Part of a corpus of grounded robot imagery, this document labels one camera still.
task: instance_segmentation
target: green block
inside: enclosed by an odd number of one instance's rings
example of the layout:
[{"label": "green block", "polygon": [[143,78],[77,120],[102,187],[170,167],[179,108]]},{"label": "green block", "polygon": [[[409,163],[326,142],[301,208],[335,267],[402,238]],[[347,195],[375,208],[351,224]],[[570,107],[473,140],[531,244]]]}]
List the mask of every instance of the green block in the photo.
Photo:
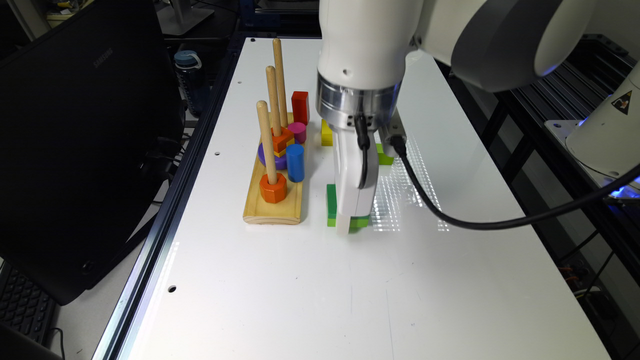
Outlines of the green block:
[{"label": "green block", "polygon": [[327,218],[336,219],[336,212],[338,211],[338,200],[336,200],[336,185],[327,184]]},{"label": "green block", "polygon": [[367,216],[352,216],[349,227],[360,228],[367,227],[369,225],[369,215]]},{"label": "green block", "polygon": [[393,165],[394,158],[385,155],[384,150],[382,150],[382,144],[376,144],[376,148],[378,149],[378,164]]},{"label": "green block", "polygon": [[[338,201],[336,199],[336,185],[327,184],[327,226],[336,227],[336,214],[338,212]],[[349,222],[350,228],[363,228],[369,225],[369,215],[352,216]]]}]

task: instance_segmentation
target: red block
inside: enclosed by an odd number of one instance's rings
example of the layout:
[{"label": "red block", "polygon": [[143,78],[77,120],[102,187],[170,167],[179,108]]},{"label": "red block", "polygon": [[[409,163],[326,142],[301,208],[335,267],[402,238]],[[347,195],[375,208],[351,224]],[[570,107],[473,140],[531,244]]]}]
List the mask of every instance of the red block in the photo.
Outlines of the red block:
[{"label": "red block", "polygon": [[309,93],[294,91],[291,95],[291,106],[293,106],[293,121],[307,125],[309,123]]}]

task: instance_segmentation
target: orange hexagon nut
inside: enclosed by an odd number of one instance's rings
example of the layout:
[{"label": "orange hexagon nut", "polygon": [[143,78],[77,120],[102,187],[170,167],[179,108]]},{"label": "orange hexagon nut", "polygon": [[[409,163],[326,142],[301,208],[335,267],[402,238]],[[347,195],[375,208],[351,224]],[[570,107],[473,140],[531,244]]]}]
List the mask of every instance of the orange hexagon nut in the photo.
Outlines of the orange hexagon nut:
[{"label": "orange hexagon nut", "polygon": [[268,203],[279,203],[287,197],[287,179],[278,173],[278,182],[275,185],[271,185],[269,184],[269,177],[264,174],[260,179],[260,195]]},{"label": "orange hexagon nut", "polygon": [[287,149],[287,146],[293,145],[294,142],[295,139],[293,138],[291,130],[282,128],[282,134],[280,136],[273,136],[273,151],[275,154],[280,154]]}]

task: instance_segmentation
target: wooden peg board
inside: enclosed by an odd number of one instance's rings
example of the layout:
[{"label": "wooden peg board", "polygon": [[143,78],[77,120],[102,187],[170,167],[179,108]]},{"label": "wooden peg board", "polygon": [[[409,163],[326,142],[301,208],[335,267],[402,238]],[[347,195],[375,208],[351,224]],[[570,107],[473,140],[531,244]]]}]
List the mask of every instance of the wooden peg board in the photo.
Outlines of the wooden peg board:
[{"label": "wooden peg board", "polygon": [[[293,113],[287,113],[287,115],[289,124],[291,124],[293,122]],[[304,181],[299,183],[291,182],[289,181],[287,170],[278,170],[278,172],[287,178],[287,197],[277,204],[270,204],[264,201],[260,195],[260,179],[267,173],[267,169],[262,165],[256,153],[251,184],[249,185],[247,201],[244,205],[243,219],[246,223],[280,225],[296,225],[300,223],[302,184]]]}]

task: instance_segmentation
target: white tabletop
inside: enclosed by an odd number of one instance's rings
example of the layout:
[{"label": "white tabletop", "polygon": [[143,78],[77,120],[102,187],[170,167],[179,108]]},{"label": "white tabletop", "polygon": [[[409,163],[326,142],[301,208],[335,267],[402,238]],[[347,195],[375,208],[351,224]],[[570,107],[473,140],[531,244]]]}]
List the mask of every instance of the white tabletop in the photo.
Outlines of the white tabletop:
[{"label": "white tabletop", "polygon": [[[283,40],[289,97],[308,91],[313,104],[319,49],[319,40]],[[522,215],[433,59],[407,61],[398,109],[410,160],[441,208],[475,221]],[[255,104],[268,100],[271,64],[270,40],[245,43],[125,357],[609,359],[531,227],[446,226],[417,200],[399,161],[381,169],[370,226],[336,236],[325,206],[332,150],[320,146],[315,109],[301,224],[244,223]]]}]

